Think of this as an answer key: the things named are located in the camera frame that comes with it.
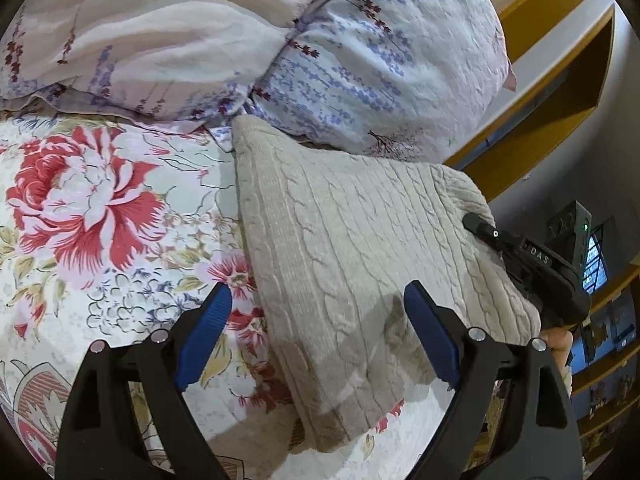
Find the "beige cable-knit blanket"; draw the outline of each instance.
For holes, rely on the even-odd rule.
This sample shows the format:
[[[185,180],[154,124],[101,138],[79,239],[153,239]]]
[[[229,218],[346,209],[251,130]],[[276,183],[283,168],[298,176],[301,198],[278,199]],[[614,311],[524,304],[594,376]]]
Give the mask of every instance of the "beige cable-knit blanket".
[[[411,280],[497,340],[540,331],[498,256],[463,228],[466,212],[493,222],[463,173],[307,148],[252,116],[233,136],[271,344],[313,446],[359,436],[433,379],[402,308]]]

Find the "metal screw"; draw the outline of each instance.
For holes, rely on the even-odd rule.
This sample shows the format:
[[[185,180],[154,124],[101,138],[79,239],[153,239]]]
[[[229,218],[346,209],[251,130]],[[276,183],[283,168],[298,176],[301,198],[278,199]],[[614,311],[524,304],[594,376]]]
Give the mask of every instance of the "metal screw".
[[[164,328],[156,330],[151,334],[151,341],[154,343],[164,343],[167,339],[169,339],[169,332]]]
[[[531,346],[533,346],[534,350],[537,350],[538,352],[544,352],[546,350],[546,343],[539,337],[531,341]]]
[[[469,329],[469,337],[474,341],[481,342],[486,338],[486,332],[477,326],[473,326]]]
[[[99,354],[105,348],[107,348],[107,343],[102,339],[98,339],[98,341],[94,341],[93,343],[91,343],[91,346],[89,346],[89,350],[91,350],[91,352],[93,352],[94,354]]]

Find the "pillow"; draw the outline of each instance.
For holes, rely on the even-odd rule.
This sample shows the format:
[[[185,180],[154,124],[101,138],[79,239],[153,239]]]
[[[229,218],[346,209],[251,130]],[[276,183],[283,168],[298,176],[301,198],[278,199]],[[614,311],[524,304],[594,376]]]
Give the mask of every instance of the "pillow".
[[[326,0],[297,30],[253,113],[350,153],[444,162],[510,72],[489,0]]]
[[[0,105],[232,116],[311,1],[26,0],[2,38]]]
[[[402,307],[412,280],[496,340],[540,331],[497,253],[462,225],[466,212],[493,222],[465,174],[307,148],[251,116],[232,128],[260,303],[313,446],[358,437],[433,378]]]

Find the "floral bedsheet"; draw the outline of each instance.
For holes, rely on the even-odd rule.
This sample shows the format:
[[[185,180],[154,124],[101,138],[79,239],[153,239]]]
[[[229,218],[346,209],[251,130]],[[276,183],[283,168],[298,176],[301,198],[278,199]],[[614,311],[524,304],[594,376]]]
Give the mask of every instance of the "floral bedsheet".
[[[0,407],[47,472],[91,342],[142,340],[225,282],[230,319],[184,397],[229,478],[404,478],[450,394],[419,387],[357,441],[305,446],[244,256],[232,153],[201,130],[41,104],[0,113]],[[169,468],[143,392],[132,398],[151,458]]]

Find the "red peony print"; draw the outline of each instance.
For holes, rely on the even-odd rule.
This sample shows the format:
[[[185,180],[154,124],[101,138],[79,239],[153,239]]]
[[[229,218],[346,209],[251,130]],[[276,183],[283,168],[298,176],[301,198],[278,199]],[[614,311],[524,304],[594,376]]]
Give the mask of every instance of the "red peony print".
[[[205,264],[197,264],[194,270],[204,283],[226,283],[235,300],[246,300],[255,292],[255,280],[251,266],[242,251],[217,251]]]
[[[124,270],[166,233],[163,204],[145,190],[156,167],[115,155],[117,128],[32,140],[6,192],[21,229],[23,253],[46,249],[58,272],[80,288],[90,286],[105,266]]]
[[[254,357],[258,357],[258,349],[266,348],[267,326],[264,311],[260,307],[254,307],[251,314],[243,314],[238,309],[233,309],[226,326]]]
[[[289,387],[276,376],[276,370],[270,362],[260,362],[250,366],[250,373],[255,378],[256,387],[249,397],[239,397],[241,406],[250,403],[253,407],[266,407],[272,412],[278,404],[293,402]]]
[[[384,431],[386,431],[386,428],[388,427],[388,424],[389,424],[389,415],[393,415],[396,418],[399,417],[400,413],[402,412],[403,406],[404,406],[404,399],[398,402],[394,406],[394,408],[386,416],[384,416],[379,423],[376,424],[376,433],[383,433]]]
[[[44,302],[34,301],[33,296],[30,294],[25,294],[16,301],[14,309],[14,330],[22,339],[26,336],[27,330],[36,327],[40,323],[46,311]]]

